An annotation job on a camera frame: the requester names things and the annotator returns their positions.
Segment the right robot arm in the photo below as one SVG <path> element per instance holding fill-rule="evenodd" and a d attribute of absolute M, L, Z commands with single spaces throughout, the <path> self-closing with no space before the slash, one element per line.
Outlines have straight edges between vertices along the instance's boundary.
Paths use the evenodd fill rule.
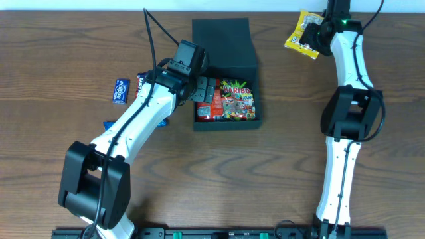
<path fill-rule="evenodd" d="M 343 19 L 308 23 L 300 42 L 332 55 L 338 80 L 338 87 L 321 116 L 327 159 L 311 235 L 350 238 L 349 205 L 356 158 L 362 143 L 376 137 L 371 128 L 377 114 L 386 113 L 383 94 L 375 90 L 367 74 L 360 22 Z"/>

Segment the dark green box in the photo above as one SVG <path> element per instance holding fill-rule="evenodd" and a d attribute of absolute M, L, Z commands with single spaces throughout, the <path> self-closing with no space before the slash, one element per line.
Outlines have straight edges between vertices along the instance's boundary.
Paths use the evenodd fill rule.
<path fill-rule="evenodd" d="M 192 41 L 203 47 L 209 58 L 206 75 L 214 78 L 243 80 L 253 90 L 256 117 L 252 121 L 200 122 L 194 116 L 195 131 L 229 131 L 258 129 L 262 125 L 262 103 L 258 61 L 250 37 L 249 20 L 193 19 Z"/>

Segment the red snack bag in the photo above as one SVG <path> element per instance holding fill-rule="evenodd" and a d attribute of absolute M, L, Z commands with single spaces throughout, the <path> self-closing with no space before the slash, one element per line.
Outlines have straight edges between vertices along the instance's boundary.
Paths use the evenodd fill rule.
<path fill-rule="evenodd" d="M 212 103 L 197 103 L 196 117 L 198 122 L 227 121 L 229 119 L 228 110 L 225 105 L 228 98 L 222 96 L 221 89 L 214 89 Z"/>

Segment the black Haribo candy bag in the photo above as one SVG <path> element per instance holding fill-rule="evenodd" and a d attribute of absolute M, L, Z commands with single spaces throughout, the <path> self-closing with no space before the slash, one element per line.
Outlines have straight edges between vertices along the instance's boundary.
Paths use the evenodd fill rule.
<path fill-rule="evenodd" d="M 220 81 L 222 116 L 226 121 L 256 119 L 253 90 L 248 81 L 223 78 Z"/>

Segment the yellow candy bag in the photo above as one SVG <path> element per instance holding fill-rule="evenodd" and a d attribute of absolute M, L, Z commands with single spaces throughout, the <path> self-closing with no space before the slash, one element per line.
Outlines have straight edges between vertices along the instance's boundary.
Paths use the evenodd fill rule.
<path fill-rule="evenodd" d="M 311 13 L 306 10 L 301 10 L 295 30 L 286 40 L 284 47 L 295 50 L 315 60 L 319 53 L 316 50 L 313 50 L 308 44 L 300 43 L 300 40 L 305 32 L 305 28 L 309 23 L 316 23 L 320 25 L 322 21 L 323 17 L 321 15 Z"/>

